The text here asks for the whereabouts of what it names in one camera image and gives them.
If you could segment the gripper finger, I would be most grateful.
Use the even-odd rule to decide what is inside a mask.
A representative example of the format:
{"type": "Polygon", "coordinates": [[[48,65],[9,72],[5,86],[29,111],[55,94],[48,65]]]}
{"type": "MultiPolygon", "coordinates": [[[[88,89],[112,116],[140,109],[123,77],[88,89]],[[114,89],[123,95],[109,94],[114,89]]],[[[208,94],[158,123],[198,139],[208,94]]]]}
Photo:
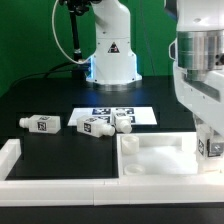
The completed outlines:
{"type": "Polygon", "coordinates": [[[204,122],[197,115],[193,115],[193,120],[196,132],[202,133],[204,131],[204,122]]]}
{"type": "Polygon", "coordinates": [[[208,138],[207,151],[209,157],[219,157],[224,153],[224,137],[213,132],[208,138]]]}

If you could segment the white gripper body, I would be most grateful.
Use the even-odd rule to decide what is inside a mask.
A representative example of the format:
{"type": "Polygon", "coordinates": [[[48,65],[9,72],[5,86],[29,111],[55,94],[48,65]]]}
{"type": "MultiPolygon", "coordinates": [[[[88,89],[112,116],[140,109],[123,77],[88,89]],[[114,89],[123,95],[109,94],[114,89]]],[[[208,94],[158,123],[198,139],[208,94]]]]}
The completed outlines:
{"type": "Polygon", "coordinates": [[[187,81],[187,70],[173,57],[173,79],[178,101],[224,137],[224,69],[203,72],[202,82],[187,81]]]}

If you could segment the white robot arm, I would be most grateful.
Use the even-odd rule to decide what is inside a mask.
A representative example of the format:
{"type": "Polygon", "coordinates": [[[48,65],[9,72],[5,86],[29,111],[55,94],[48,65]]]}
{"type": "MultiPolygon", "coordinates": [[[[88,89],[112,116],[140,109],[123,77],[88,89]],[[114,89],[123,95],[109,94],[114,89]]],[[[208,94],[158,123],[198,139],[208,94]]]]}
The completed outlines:
{"type": "MultiPolygon", "coordinates": [[[[130,12],[119,0],[90,0],[95,16],[96,50],[87,81],[99,87],[127,86],[141,80],[130,44],[130,12]]],[[[207,158],[224,154],[224,0],[164,0],[176,21],[152,27],[157,39],[175,39],[175,94],[189,109],[198,134],[198,151],[207,158]]]]}

